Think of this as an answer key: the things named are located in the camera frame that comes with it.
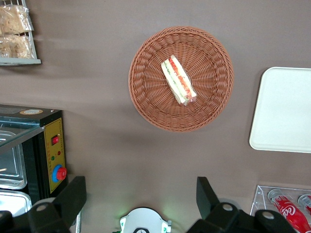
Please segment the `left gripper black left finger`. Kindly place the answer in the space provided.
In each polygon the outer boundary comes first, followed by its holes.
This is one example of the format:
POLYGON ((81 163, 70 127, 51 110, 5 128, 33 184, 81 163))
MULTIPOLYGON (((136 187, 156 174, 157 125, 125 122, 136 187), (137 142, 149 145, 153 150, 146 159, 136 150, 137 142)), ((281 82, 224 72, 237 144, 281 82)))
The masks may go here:
POLYGON ((54 199, 37 202, 28 212, 33 233, 69 233, 86 203, 86 178, 76 176, 54 199))

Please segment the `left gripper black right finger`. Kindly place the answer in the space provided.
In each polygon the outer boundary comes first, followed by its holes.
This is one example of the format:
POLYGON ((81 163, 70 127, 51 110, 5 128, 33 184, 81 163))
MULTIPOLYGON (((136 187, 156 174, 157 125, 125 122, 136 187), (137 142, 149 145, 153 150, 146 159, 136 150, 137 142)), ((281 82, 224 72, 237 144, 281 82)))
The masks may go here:
POLYGON ((206 177, 198 177, 196 203, 201 218, 189 233, 254 233, 254 219, 234 204, 219 201, 206 177))

